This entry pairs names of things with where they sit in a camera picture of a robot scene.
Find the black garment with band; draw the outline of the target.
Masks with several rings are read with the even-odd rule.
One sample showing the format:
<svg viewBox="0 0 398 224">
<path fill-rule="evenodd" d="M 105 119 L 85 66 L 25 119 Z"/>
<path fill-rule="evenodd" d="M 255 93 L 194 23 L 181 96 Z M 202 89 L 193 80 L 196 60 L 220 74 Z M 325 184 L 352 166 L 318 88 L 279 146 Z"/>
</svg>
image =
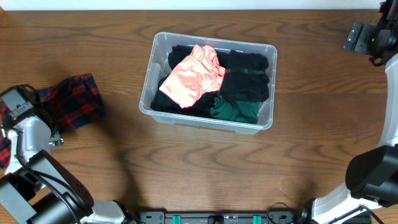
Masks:
<svg viewBox="0 0 398 224">
<path fill-rule="evenodd" d="M 262 54 L 229 53 L 219 94 L 229 101 L 263 102 L 269 97 L 269 62 Z"/>
</svg>

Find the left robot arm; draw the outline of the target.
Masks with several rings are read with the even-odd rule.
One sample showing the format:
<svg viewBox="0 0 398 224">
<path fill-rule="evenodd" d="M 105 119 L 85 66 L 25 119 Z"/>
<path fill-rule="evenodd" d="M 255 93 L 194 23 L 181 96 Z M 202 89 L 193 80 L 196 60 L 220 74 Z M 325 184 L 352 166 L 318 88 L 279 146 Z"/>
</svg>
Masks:
<svg viewBox="0 0 398 224">
<path fill-rule="evenodd" d="M 18 223 L 139 223 L 120 202 L 95 200 L 88 189 L 50 154 L 62 144 L 59 122 L 30 85 L 1 93 L 9 109 L 1 128 L 11 158 L 1 178 L 1 205 Z"/>
</svg>

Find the large black garment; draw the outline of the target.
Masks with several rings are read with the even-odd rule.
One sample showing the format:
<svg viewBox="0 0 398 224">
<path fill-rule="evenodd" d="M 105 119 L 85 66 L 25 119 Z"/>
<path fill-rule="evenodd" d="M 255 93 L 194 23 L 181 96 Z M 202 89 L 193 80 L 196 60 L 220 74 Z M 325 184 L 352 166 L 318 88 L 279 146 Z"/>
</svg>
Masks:
<svg viewBox="0 0 398 224">
<path fill-rule="evenodd" d="M 171 71 L 180 63 L 186 56 L 188 56 L 194 47 L 187 47 L 182 45 L 176 45 L 172 47 L 171 53 L 168 55 L 168 64 Z M 224 52 L 216 51 L 218 54 L 218 60 L 220 65 L 226 69 L 229 54 Z M 166 113 L 184 114 L 189 116 L 199 116 L 204 118 L 209 118 L 210 108 L 214 104 L 214 97 L 217 96 L 217 92 L 212 91 L 202 95 L 202 97 L 191 107 L 181 108 L 173 100 L 171 100 L 166 94 L 159 90 L 159 87 L 169 74 L 161 78 L 158 82 L 158 89 L 155 93 L 154 99 L 150 105 L 150 108 L 154 111 L 162 111 Z"/>
</svg>

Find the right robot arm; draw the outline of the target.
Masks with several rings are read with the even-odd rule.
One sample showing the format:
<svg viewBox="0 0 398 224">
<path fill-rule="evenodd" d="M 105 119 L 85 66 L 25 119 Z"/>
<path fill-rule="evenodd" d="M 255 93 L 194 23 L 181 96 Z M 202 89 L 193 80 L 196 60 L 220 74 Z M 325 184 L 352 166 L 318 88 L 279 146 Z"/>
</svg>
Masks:
<svg viewBox="0 0 398 224">
<path fill-rule="evenodd" d="M 375 26 L 355 22 L 344 45 L 385 67 L 387 105 L 378 147 L 354 157 L 345 182 L 304 207 L 299 223 L 380 223 L 374 210 L 397 204 L 397 0 L 382 2 L 379 12 Z"/>
</svg>

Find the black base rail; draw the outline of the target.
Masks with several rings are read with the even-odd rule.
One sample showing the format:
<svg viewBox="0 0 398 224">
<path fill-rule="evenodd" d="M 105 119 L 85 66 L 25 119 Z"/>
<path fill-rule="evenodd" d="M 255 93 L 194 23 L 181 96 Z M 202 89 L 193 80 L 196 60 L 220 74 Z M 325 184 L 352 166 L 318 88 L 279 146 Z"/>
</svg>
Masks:
<svg viewBox="0 0 398 224">
<path fill-rule="evenodd" d="M 298 215 L 288 210 L 265 213 L 169 213 L 149 211 L 139 213 L 139 223 L 145 224 L 295 224 Z"/>
</svg>

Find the clear plastic storage bin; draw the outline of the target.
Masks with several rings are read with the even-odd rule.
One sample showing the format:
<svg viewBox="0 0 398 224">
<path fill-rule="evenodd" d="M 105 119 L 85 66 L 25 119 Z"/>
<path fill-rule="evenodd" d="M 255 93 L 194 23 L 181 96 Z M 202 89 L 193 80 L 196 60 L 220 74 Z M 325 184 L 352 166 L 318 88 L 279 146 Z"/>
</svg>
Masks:
<svg viewBox="0 0 398 224">
<path fill-rule="evenodd" d="M 256 124 L 244 124 L 176 113 L 166 113 L 154 111 L 150 108 L 150 104 L 155 97 L 155 93 L 159 89 L 159 80 L 166 77 L 172 71 L 168 64 L 168 55 L 171 53 L 172 47 L 175 45 L 193 47 L 196 44 L 201 46 L 210 45 L 215 50 L 224 53 L 228 53 L 230 50 L 235 50 L 246 54 L 262 54 L 263 56 L 267 57 L 269 61 L 269 67 L 266 70 L 266 75 L 270 79 L 270 82 L 267 85 L 269 88 L 269 98 L 259 105 Z M 241 42 L 194 35 L 175 34 L 170 32 L 159 32 L 155 35 L 153 40 L 147 73 L 139 102 L 139 108 L 141 112 L 151 116 L 159 123 L 186 124 L 204 128 L 234 131 L 236 133 L 243 134 L 257 134 L 259 131 L 269 129 L 274 121 L 277 56 L 277 48 L 271 44 Z"/>
</svg>

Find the red plaid flannel shirt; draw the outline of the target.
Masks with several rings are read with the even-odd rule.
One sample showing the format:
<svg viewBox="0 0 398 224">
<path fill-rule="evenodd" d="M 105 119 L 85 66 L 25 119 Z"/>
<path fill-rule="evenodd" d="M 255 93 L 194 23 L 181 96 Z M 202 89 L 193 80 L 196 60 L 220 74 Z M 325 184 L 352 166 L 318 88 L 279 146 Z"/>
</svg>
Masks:
<svg viewBox="0 0 398 224">
<path fill-rule="evenodd" d="M 1 100 L 1 167 L 7 172 L 18 170 L 39 151 L 49 151 L 51 147 L 62 144 L 61 134 L 97 121 L 106 114 L 91 74 L 70 77 L 37 92 L 41 102 L 53 107 L 59 119 L 58 133 L 51 137 L 50 128 L 37 116 L 26 118 L 6 130 L 4 125 L 9 110 Z"/>
</svg>

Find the pink garment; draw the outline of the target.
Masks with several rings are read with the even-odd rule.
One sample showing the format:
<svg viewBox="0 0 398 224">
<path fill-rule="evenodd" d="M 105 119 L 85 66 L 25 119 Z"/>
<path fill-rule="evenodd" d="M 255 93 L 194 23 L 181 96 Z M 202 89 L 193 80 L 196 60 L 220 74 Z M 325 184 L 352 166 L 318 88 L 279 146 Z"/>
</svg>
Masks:
<svg viewBox="0 0 398 224">
<path fill-rule="evenodd" d="M 220 65 L 216 50 L 195 45 L 171 71 L 159 90 L 181 108 L 193 106 L 203 94 L 218 91 L 226 69 Z"/>
</svg>

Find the dark green shirt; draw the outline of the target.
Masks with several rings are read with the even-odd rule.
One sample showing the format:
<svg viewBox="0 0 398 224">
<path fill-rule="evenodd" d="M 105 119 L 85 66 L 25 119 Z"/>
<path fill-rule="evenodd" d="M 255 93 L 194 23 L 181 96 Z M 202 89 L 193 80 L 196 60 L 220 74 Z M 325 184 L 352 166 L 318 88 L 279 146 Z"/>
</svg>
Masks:
<svg viewBox="0 0 398 224">
<path fill-rule="evenodd" d="M 215 119 L 246 124 L 256 124 L 259 111 L 258 102 L 228 101 L 224 98 L 214 98 L 210 115 Z"/>
</svg>

